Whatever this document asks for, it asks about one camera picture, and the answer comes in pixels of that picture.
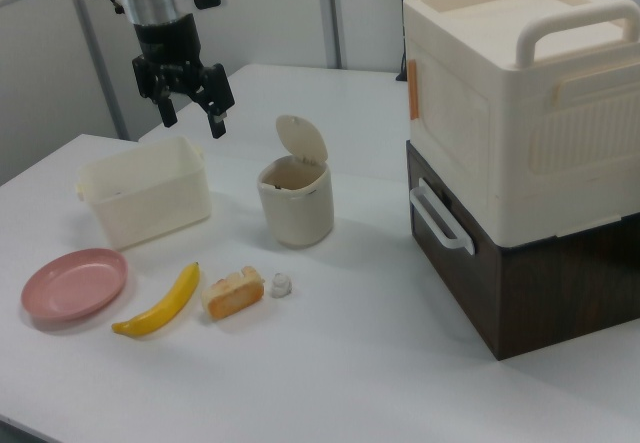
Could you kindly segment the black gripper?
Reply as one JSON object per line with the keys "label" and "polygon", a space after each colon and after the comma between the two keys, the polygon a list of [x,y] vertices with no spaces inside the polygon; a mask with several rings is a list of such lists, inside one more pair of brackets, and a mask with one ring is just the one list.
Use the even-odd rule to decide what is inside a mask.
{"label": "black gripper", "polygon": [[226,133],[224,120],[235,99],[222,64],[204,67],[194,17],[160,25],[135,25],[142,53],[132,61],[138,90],[157,106],[166,128],[177,122],[171,93],[191,98],[206,113],[214,139]]}

